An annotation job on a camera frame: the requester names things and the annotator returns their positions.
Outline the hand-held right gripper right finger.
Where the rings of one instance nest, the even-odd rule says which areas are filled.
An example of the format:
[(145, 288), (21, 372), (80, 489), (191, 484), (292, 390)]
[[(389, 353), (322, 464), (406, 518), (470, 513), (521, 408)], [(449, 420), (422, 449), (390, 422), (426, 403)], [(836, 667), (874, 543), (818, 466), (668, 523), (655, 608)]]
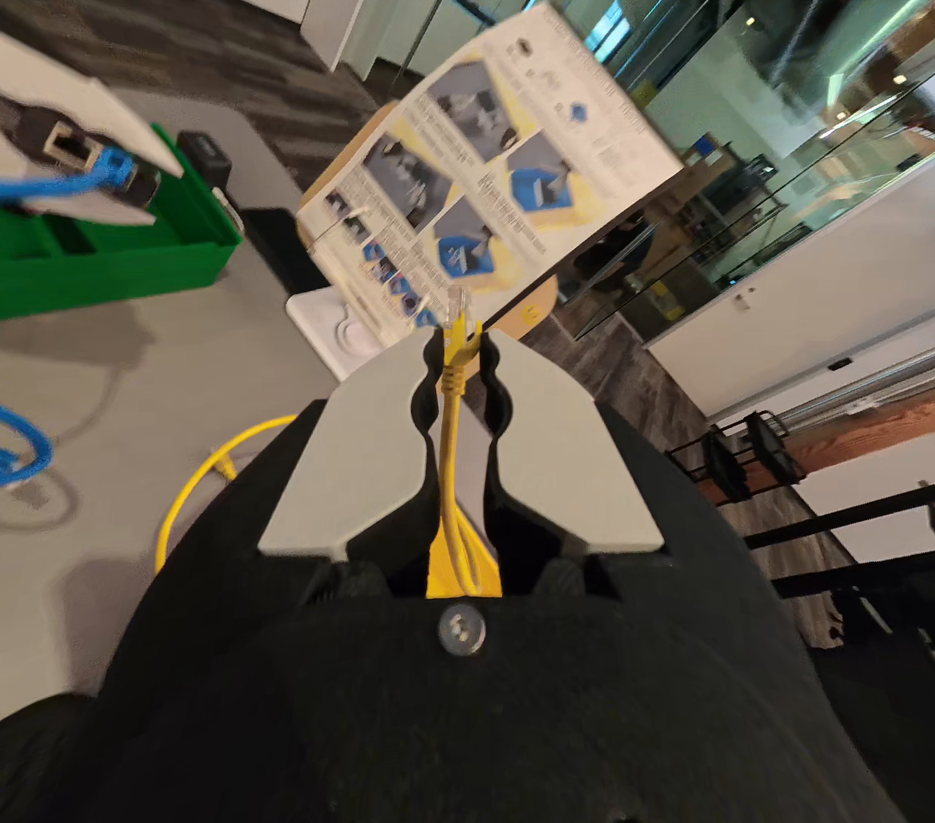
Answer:
[(585, 553), (651, 553), (661, 531), (592, 396), (503, 331), (485, 334), (488, 471), (504, 498)]

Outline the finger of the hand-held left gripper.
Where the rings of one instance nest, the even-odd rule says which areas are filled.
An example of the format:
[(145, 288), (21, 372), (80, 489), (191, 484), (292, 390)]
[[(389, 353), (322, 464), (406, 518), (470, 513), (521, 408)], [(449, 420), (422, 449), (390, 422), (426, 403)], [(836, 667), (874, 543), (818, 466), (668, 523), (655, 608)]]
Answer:
[(1, 93), (22, 106), (53, 110), (79, 128), (113, 139), (161, 171), (183, 175), (180, 161), (150, 124), (102, 81), (67, 68), (5, 33), (1, 34)]
[[(104, 143), (95, 139), (54, 139), (53, 154), (43, 151), (37, 159), (27, 156), (8, 140), (1, 143), (3, 184), (47, 181), (85, 174)], [(2, 209), (40, 216), (52, 214), (79, 221), (113, 225), (150, 225), (155, 221), (149, 205), (159, 188), (159, 169), (133, 157), (134, 178), (120, 190), (97, 189), (66, 197), (3, 198)]]

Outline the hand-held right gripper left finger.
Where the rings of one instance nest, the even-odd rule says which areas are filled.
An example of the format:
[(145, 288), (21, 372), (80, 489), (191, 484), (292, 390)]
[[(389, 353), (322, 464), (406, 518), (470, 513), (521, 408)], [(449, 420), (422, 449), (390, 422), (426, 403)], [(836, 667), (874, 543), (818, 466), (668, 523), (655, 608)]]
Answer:
[(442, 331), (415, 330), (327, 399), (258, 542), (266, 556), (414, 560), (438, 531)]

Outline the black ethernet splitter box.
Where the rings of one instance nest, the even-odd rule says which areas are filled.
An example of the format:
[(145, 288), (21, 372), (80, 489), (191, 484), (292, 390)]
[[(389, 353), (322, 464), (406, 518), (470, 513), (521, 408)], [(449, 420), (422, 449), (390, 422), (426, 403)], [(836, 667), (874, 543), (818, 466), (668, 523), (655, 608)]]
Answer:
[(150, 224), (162, 175), (110, 136), (62, 112), (2, 96), (2, 146), (23, 172), (2, 162), (2, 207), (103, 224)]

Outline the green plastic bin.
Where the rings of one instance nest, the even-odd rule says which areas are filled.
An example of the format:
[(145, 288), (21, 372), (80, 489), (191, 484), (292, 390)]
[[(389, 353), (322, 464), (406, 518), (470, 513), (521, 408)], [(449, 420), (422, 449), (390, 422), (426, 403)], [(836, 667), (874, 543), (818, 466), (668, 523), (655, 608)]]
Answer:
[(170, 133), (154, 133), (181, 162), (164, 175), (153, 224), (97, 224), (1, 211), (1, 319), (211, 286), (240, 231)]

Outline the yellow plastic bin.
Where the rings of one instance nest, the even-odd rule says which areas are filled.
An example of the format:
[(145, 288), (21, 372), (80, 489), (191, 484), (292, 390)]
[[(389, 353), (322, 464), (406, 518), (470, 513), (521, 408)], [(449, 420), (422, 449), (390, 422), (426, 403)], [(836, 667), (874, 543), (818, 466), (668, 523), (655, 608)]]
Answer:
[[(479, 595), (500, 598), (503, 593), (497, 561), (470, 520), (462, 516), (458, 521), (468, 562), (480, 590)], [(462, 595), (464, 593), (450, 560), (444, 530), (440, 526), (430, 547), (426, 596), (428, 599), (453, 599)]]

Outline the black electronic device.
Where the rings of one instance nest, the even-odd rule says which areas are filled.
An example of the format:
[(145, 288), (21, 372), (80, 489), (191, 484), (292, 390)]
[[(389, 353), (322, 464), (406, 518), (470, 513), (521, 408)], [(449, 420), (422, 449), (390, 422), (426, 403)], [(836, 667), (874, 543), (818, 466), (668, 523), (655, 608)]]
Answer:
[(182, 130), (176, 144), (209, 188), (227, 189), (233, 162), (210, 135), (202, 131)]

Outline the black metal rack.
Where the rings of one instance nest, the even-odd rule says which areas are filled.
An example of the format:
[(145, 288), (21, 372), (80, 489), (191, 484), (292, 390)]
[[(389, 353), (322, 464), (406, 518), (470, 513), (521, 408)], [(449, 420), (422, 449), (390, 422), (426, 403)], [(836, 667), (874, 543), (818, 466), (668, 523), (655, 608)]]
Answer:
[(807, 477), (786, 448), (788, 434), (774, 413), (754, 411), (740, 421), (709, 426), (666, 456), (712, 504), (738, 504)]

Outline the wooden beam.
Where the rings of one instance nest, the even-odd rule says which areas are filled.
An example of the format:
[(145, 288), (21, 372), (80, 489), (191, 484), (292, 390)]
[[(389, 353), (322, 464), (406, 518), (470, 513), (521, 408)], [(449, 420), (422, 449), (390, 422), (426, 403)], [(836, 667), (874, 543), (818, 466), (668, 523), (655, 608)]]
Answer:
[(787, 427), (786, 448), (808, 473), (800, 485), (824, 469), (933, 434), (933, 374), (769, 412)]

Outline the wooden clipboard with instruction sheet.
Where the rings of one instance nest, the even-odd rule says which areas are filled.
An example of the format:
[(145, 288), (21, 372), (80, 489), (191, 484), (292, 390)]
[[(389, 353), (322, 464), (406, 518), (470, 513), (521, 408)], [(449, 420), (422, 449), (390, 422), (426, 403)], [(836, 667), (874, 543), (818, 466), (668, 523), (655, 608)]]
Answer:
[(477, 35), (394, 104), (298, 211), (310, 257), (380, 343), (490, 325), (684, 164), (548, 3)]

